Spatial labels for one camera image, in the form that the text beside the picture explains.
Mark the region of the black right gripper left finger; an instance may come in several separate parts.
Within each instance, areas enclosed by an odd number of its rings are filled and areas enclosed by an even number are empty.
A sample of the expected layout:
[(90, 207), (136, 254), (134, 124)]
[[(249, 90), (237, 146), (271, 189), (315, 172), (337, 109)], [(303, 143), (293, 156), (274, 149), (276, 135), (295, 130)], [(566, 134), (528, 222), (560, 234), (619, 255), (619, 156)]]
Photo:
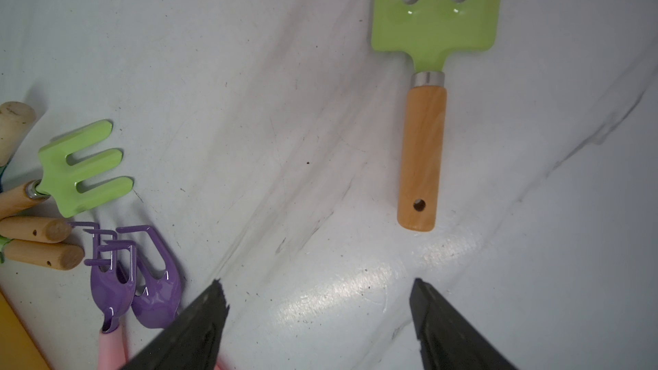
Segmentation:
[(174, 322), (123, 367), (125, 369), (217, 369), (230, 306), (214, 280)]

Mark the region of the green rake wooden handle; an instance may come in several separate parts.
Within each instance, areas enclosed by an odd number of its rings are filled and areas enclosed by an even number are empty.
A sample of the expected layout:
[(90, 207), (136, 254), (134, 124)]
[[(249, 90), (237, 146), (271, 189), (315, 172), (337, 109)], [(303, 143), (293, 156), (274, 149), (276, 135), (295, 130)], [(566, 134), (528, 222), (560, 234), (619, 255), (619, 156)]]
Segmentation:
[(454, 51), (487, 51), (500, 0), (374, 0), (371, 46), (413, 61), (406, 97), (397, 220), (411, 231), (435, 227), (447, 113), (443, 67)]

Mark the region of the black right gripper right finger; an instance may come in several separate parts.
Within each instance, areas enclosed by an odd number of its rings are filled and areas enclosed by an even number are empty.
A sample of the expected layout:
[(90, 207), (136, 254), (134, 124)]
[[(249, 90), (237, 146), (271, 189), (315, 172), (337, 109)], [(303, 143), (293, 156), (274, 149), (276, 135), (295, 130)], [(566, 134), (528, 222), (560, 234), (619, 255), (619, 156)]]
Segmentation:
[(516, 369), (444, 296), (419, 277), (412, 286), (410, 306), (424, 369)]

